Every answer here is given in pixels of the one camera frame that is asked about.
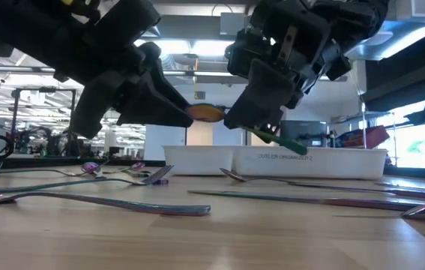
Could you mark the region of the black background robot arms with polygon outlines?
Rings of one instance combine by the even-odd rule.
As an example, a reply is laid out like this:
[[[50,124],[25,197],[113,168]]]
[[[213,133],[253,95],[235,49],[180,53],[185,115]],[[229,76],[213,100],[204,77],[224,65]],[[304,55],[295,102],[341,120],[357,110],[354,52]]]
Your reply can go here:
[[[15,151],[41,158],[79,157],[84,141],[67,128],[60,133],[44,126],[16,131],[13,136]]]

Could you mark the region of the linear ceiling light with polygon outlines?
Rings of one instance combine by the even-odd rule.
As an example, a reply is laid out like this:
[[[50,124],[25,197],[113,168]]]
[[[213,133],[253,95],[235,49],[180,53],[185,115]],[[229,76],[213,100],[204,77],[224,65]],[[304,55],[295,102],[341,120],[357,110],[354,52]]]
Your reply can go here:
[[[77,76],[56,73],[55,69],[50,67],[26,67],[26,66],[0,66],[0,74],[31,74],[31,75],[51,75],[59,82],[65,82],[69,79],[78,83],[85,83],[86,79],[80,79]],[[197,70],[165,70],[164,77],[235,77],[227,72],[218,71],[197,71]]]

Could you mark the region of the white cutlery organizer tray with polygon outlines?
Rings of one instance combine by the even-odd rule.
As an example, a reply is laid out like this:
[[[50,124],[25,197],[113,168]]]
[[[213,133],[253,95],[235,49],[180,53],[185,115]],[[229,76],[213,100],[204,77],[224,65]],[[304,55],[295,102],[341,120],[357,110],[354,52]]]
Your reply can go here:
[[[306,155],[279,146],[165,145],[165,161],[180,176],[241,176],[318,179],[380,179],[385,149],[316,148]]]

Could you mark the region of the wheeled metal rack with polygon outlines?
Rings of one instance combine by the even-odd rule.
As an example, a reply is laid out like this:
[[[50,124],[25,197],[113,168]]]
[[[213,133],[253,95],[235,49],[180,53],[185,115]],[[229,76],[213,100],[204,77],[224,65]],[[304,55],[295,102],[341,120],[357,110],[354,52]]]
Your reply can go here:
[[[354,131],[357,129],[365,130],[366,128],[371,128],[379,125],[383,125],[385,127],[384,124],[379,123],[379,119],[384,117],[390,118],[392,120],[392,127],[394,133],[392,135],[388,133],[390,138],[383,143],[391,143],[394,150],[387,150],[385,146],[383,146],[382,149],[385,149],[387,151],[385,155],[385,166],[395,167],[397,165],[397,137],[395,135],[397,129],[394,113],[368,110],[365,101],[362,97],[363,92],[361,90],[361,87],[356,81],[354,81],[354,90],[355,94],[358,96],[358,111],[353,114],[331,117],[329,124],[332,127],[332,131],[330,131],[328,134],[329,146],[336,148],[335,139],[346,132]]]

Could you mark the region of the black computer monitor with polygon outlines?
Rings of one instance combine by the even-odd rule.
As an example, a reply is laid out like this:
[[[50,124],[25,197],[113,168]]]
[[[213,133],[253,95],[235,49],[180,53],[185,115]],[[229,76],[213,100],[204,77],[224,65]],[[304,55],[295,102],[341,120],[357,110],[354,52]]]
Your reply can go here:
[[[325,147],[328,142],[328,125],[325,121],[283,120],[280,138],[294,140],[304,146]]]

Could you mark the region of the iridescent rainbow teaspoon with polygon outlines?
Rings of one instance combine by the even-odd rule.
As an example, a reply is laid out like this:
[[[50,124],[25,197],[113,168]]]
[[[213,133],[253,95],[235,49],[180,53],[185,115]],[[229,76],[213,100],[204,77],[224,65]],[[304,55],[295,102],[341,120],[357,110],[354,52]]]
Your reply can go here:
[[[81,167],[82,174],[94,176],[96,179],[104,179],[106,176],[101,172],[101,167],[101,164],[95,162],[86,162]]]
[[[123,173],[125,170],[135,171],[135,172],[142,172],[141,169],[145,166],[143,162],[134,163],[133,165],[130,165],[126,168],[117,169],[112,172],[103,171],[103,174],[115,174],[115,173]]]

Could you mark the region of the red storage bin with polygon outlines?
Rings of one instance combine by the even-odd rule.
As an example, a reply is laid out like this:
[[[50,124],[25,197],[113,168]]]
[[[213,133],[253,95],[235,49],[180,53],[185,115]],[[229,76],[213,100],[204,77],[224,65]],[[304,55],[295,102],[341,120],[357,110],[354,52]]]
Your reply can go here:
[[[373,149],[390,138],[383,125],[352,130],[335,139],[336,148]]]

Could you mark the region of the black neighbouring rig frame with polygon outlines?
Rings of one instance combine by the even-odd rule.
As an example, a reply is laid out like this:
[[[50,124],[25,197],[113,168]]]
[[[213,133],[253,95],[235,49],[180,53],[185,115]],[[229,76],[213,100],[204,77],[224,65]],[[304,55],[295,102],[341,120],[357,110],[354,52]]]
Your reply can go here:
[[[51,88],[51,87],[40,87],[40,88],[16,88],[12,91],[12,97],[14,98],[14,105],[13,105],[13,119],[10,129],[10,138],[13,140],[13,143],[16,143],[16,139],[19,138],[19,144],[21,146],[25,146],[26,142],[23,142],[23,140],[28,137],[29,135],[33,134],[40,134],[43,132],[43,134],[46,136],[47,146],[46,151],[49,155],[52,156],[58,156],[58,142],[63,137],[64,134],[67,135],[67,142],[64,145],[64,148],[61,150],[61,154],[64,154],[65,156],[68,156],[71,151],[73,150],[73,132],[66,128],[61,135],[53,136],[52,131],[43,126],[39,127],[32,127],[31,129],[24,130],[24,131],[17,131],[16,130],[16,118],[17,118],[17,111],[19,108],[19,96],[20,93],[23,91],[30,91],[30,92],[39,92],[39,93],[55,93],[55,92],[71,92],[72,93],[72,101],[71,105],[68,107],[70,110],[70,113],[73,113],[76,106],[76,89],[74,88]]]

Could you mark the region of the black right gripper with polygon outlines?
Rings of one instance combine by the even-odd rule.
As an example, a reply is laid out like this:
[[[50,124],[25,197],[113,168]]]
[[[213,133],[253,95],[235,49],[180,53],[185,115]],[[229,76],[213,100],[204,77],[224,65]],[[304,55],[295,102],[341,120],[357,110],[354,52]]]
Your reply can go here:
[[[226,49],[228,72],[248,84],[224,125],[278,130],[320,77],[350,71],[346,53],[377,34],[387,13],[388,0],[260,0]]]

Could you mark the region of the white ceiling access point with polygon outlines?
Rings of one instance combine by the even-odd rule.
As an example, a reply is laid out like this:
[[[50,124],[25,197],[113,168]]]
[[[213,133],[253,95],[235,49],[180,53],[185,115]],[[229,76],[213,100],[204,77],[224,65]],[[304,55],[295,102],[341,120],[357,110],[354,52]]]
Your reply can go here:
[[[366,39],[361,44],[364,46],[377,46],[390,40],[393,36],[394,33],[392,31],[379,31],[377,34]]]

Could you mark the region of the grey ceiling box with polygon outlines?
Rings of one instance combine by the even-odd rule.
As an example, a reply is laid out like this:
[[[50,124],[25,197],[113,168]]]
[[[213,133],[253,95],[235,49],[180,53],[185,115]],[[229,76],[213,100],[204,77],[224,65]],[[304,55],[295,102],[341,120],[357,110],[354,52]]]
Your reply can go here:
[[[236,35],[247,25],[248,19],[243,13],[221,13],[220,35]]]

